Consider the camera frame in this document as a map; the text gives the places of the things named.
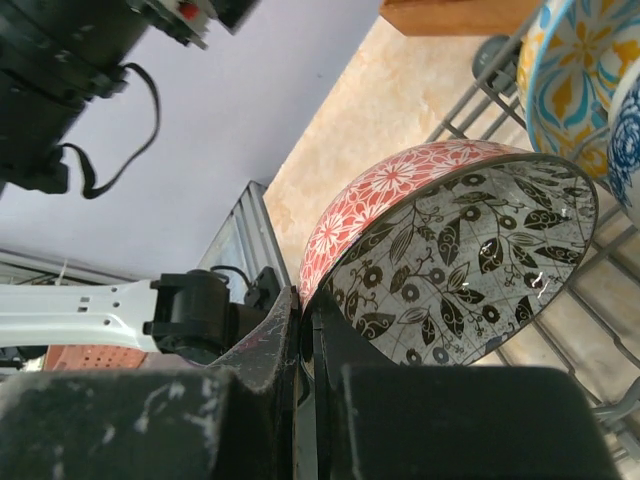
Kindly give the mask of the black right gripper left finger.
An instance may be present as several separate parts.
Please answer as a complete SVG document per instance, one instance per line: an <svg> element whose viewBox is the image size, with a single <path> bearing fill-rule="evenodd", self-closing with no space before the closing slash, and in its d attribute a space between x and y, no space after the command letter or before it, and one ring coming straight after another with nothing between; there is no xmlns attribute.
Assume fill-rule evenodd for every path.
<svg viewBox="0 0 640 480"><path fill-rule="evenodd" d="M290 479L299 296L206 368L25 373L1 389L5 479Z"/></svg>

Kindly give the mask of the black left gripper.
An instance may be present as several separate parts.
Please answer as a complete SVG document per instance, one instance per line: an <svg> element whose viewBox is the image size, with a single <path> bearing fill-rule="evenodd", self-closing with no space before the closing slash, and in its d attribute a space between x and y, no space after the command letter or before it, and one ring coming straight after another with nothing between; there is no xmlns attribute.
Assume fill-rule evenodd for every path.
<svg viewBox="0 0 640 480"><path fill-rule="evenodd" d="M76 152L85 195L118 181L96 183L86 152L64 137L96 97L127 85L128 72L147 85L154 129L161 102L152 77L126 57L154 27L177 43L205 48L212 21L235 33L253 1L4 1L1 4L1 183L45 194L68 190L66 149Z"/></svg>

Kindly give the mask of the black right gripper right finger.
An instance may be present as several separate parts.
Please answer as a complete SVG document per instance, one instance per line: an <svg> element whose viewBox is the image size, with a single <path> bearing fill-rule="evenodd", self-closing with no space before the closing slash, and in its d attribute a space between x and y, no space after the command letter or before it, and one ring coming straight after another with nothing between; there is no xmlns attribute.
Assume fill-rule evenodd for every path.
<svg viewBox="0 0 640 480"><path fill-rule="evenodd" d="M305 310L322 479L615 479L583 393L546 367L399 366L332 295Z"/></svg>

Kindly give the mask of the dark leaf pattern bowl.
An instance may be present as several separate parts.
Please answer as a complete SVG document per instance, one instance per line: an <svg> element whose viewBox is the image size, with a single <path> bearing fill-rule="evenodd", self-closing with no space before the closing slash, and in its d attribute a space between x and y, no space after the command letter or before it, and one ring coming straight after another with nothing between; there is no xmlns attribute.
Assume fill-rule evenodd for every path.
<svg viewBox="0 0 640 480"><path fill-rule="evenodd" d="M346 322L404 365L470 365L516 335L545 303L551 272L518 275L494 230L526 211L523 169L555 156L486 140L417 145L372 166L331 202L299 270L307 308L325 292Z"/></svg>

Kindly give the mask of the blue rose pattern bowl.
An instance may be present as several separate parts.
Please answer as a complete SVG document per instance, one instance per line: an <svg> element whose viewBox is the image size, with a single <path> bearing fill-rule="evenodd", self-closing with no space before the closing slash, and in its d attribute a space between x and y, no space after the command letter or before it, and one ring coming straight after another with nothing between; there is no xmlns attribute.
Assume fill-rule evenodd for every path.
<svg viewBox="0 0 640 480"><path fill-rule="evenodd" d="M639 227L639 61L621 78L608 112L607 164L611 192Z"/></svg>

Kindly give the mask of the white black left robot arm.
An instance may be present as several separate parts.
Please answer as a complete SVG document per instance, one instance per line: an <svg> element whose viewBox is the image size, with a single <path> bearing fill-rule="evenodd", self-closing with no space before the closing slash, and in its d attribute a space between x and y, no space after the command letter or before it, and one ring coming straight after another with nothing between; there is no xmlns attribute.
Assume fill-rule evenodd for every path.
<svg viewBox="0 0 640 480"><path fill-rule="evenodd" d="M128 54L149 28L203 46L210 22L235 32L251 1L5 1L1 5L1 181L50 195L68 189L66 140L89 103L129 73L158 88ZM49 346L109 345L211 362L266 317L285 278L266 267L230 298L220 265L120 285L3 285L1 345L23 359Z"/></svg>

